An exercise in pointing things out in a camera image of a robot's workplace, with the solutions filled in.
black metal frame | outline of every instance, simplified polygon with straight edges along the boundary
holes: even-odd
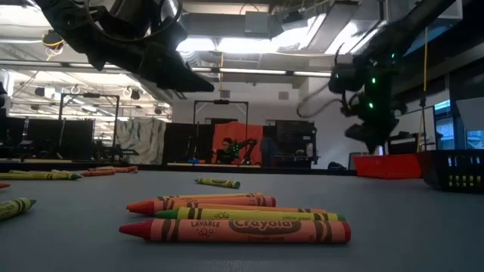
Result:
[[[248,101],[230,101],[230,100],[195,100],[194,101],[194,125],[197,119],[197,104],[198,103],[212,103],[214,105],[229,105],[229,104],[244,104],[246,107],[245,112],[245,140],[247,140],[248,129],[249,129],[249,102]]]
[[[84,94],[60,94],[60,105],[59,105],[59,121],[62,120],[62,109],[64,108],[64,97],[70,96],[73,99],[82,96],[85,98],[101,98],[101,97],[114,97],[116,98],[116,113],[114,114],[114,131],[113,131],[113,151],[114,147],[116,146],[116,133],[117,133],[117,123],[118,123],[118,114],[119,114],[119,95],[112,95],[112,94],[92,94],[92,93],[84,93]]]

ceiling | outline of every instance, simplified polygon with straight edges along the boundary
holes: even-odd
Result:
[[[193,49],[189,56],[181,52],[185,60],[192,67],[210,66],[241,69],[264,69],[264,70],[296,70],[329,72],[334,63],[334,48],[345,43],[343,48],[351,53],[358,53],[365,48],[369,39],[363,39],[364,34],[372,36],[377,33],[378,26],[391,22],[411,9],[410,1],[389,0],[388,5],[380,5],[377,0],[359,1],[336,1],[333,4],[329,1],[275,1],[275,0],[253,0],[247,4],[243,0],[188,0],[183,1],[184,13],[181,24],[187,30],[189,38],[185,45],[190,45],[191,39],[205,39],[213,43],[215,48],[224,51],[223,54],[211,51],[198,51]],[[107,8],[114,3],[114,0],[91,0],[91,5],[105,5]],[[169,14],[172,0],[167,1],[163,13]],[[262,35],[254,34],[254,31],[247,32],[250,26],[250,16],[246,12],[257,11],[256,16],[263,15],[267,18],[268,27]],[[303,16],[301,22],[307,22],[306,27],[284,31],[282,22],[291,11],[300,11]],[[458,20],[450,18],[448,23]],[[64,62],[64,63],[88,63],[84,54],[75,52],[69,45],[65,45],[61,54],[49,57],[49,51],[38,42],[43,34],[50,29],[49,22],[44,18],[42,12],[34,7],[21,7],[19,5],[0,5],[0,59],[2,60],[34,60]],[[227,46],[228,39],[234,40]],[[268,47],[260,50],[260,42]],[[352,56],[348,54],[343,57],[351,61]],[[153,116],[156,104],[163,106],[163,113],[159,118],[170,119],[171,110],[166,107],[177,100],[184,100],[186,97],[203,97],[202,94],[179,94],[171,90],[160,90],[154,84],[140,80],[134,75],[125,72],[80,73],[69,67],[63,67],[53,71],[48,66],[39,69],[40,71],[22,68],[10,69],[16,78],[14,86],[13,113],[39,113],[39,110],[32,110],[32,103],[39,103],[42,113],[57,113],[58,105],[49,106],[48,103],[58,103],[58,96],[39,97],[35,95],[35,89],[39,87],[48,88],[53,86],[60,92],[71,93],[71,89],[79,88],[80,93],[94,92],[100,94],[116,94],[120,96],[120,103],[124,107],[133,104],[141,105],[141,109],[121,110],[121,116]],[[288,89],[297,90],[306,78],[298,76],[264,76],[247,75],[244,73],[226,73],[221,75],[203,74],[211,82],[245,82],[252,85],[277,83],[287,85]],[[139,89],[140,99],[132,100],[130,90]],[[250,92],[244,88],[247,100],[251,98]],[[88,104],[110,104],[113,101],[106,99],[92,100],[78,97],[80,103]],[[85,114],[80,110],[80,103],[75,103],[65,109],[64,114],[69,116]],[[103,111],[98,115],[109,119],[114,109],[102,107]]]

person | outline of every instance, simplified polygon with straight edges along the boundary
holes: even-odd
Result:
[[[231,152],[231,145],[233,141],[230,138],[224,138],[222,141],[223,149],[217,150],[217,159],[216,163],[220,164],[232,164],[232,162],[236,159],[236,155]]]

